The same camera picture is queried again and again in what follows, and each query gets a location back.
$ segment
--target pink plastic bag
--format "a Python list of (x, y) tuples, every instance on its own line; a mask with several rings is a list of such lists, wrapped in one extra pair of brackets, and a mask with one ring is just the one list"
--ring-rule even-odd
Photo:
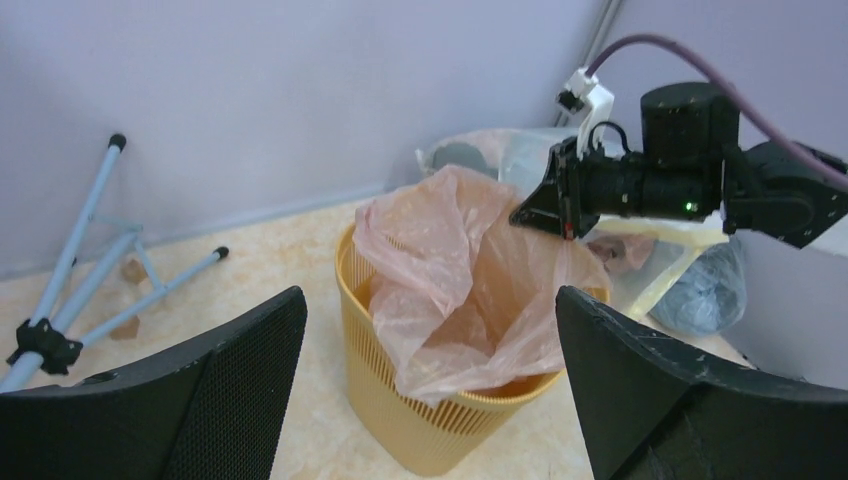
[(378, 272), (369, 310), (402, 395), (435, 405), (565, 367), (556, 292), (609, 277), (586, 247), (510, 226), (518, 204), (512, 186), (448, 166), (357, 210), (354, 243)]
[(648, 235), (598, 233), (586, 246), (604, 263), (607, 272), (615, 276), (642, 268), (656, 241)]

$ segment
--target white plastic bag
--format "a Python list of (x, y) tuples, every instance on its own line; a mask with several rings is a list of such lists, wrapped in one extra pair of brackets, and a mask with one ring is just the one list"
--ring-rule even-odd
[(509, 225), (519, 203), (448, 166), (357, 210), (353, 241), (378, 272), (369, 311), (402, 395), (435, 405), (565, 367), (556, 292), (609, 278), (586, 247)]
[[(516, 186), (519, 197), (524, 199), (542, 181), (550, 148), (575, 135), (577, 129), (569, 127), (479, 130), (446, 138), (426, 154), (418, 152), (418, 163), (425, 177), (451, 164), (473, 168), (492, 178), (497, 176), (500, 182)], [(606, 139), (604, 149), (610, 156), (624, 153), (621, 145)], [(657, 240), (653, 245), (642, 245), (645, 248), (640, 250), (649, 256), (635, 262), (628, 271), (615, 271), (627, 265), (604, 259), (613, 275), (611, 305), (635, 318), (647, 314), (698, 255), (711, 245), (727, 241), (718, 212), (703, 223), (601, 215), (598, 225), (582, 242), (592, 241), (596, 233)]]

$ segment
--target baseboard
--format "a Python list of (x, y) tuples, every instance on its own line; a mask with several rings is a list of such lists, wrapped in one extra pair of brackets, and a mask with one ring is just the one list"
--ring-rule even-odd
[[(168, 232), (164, 235), (142, 235), (142, 240), (144, 242), (145, 247), (148, 248), (160, 245), (167, 245), (169, 243), (188, 240), (190, 238), (209, 235), (224, 230), (230, 230), (233, 228), (244, 227), (257, 223), (264, 223), (278, 218), (288, 217), (291, 215), (297, 215), (299, 213), (304, 213), (311, 210), (318, 210), (321, 208), (332, 207), (334, 205), (341, 205), (357, 200), (364, 200), (366, 198), (384, 193), (385, 191), (386, 187), (384, 183), (367, 185), (361, 188), (348, 190), (335, 195), (323, 195), (321, 197), (307, 198), (304, 200), (289, 202), (284, 205), (278, 205), (271, 208), (243, 212), (231, 216), (229, 218), (223, 218), (213, 222), (192, 225), (184, 229)], [(91, 253), (80, 255), (80, 263), (96, 260), (105, 251), (105, 249), (108, 248), (108, 246), (109, 245), (106, 244), (102, 248), (96, 249)], [(50, 271), (53, 269), (57, 259), (58, 254), (56, 257), (45, 258), (43, 261), (35, 263), (26, 262), (15, 265), (0, 266), (0, 282)]]

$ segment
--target black plastic joint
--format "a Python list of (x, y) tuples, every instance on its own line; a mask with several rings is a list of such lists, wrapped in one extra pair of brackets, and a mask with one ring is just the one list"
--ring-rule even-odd
[(557, 103), (562, 105), (563, 108), (571, 113), (577, 113), (580, 110), (583, 110), (583, 107), (585, 106), (582, 100), (577, 98), (576, 95), (568, 90), (559, 92), (559, 95), (557, 95)]
[(42, 318), (34, 326), (29, 325), (29, 319), (15, 330), (18, 341), (18, 349), (12, 354), (6, 363), (14, 365), (18, 359), (27, 352), (41, 355), (44, 361), (41, 369), (49, 375), (67, 375), (68, 367), (77, 362), (82, 343), (68, 340), (53, 329), (50, 320)]
[(118, 147), (118, 150), (123, 152), (124, 147), (127, 146), (127, 137), (123, 136), (120, 133), (116, 133), (116, 134), (112, 135), (111, 138), (109, 138), (109, 146), (110, 147), (112, 147), (112, 146)]

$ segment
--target trash bag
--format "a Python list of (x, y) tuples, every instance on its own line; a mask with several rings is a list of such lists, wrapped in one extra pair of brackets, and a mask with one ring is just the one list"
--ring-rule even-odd
[(460, 165), (515, 185), (524, 199), (542, 181), (551, 147), (575, 135), (573, 127), (476, 130), (443, 139), (416, 155), (425, 177), (445, 165)]
[(642, 268), (653, 253), (657, 241), (648, 235), (596, 232), (591, 232), (584, 239), (586, 246), (613, 276)]
[(661, 325), (703, 337), (719, 333), (742, 319), (748, 296), (741, 242), (705, 251), (651, 310)]
[(565, 367), (555, 297), (606, 289), (583, 245), (509, 225), (515, 188), (445, 166), (360, 207), (353, 241), (377, 274), (369, 311), (404, 396), (436, 405)]

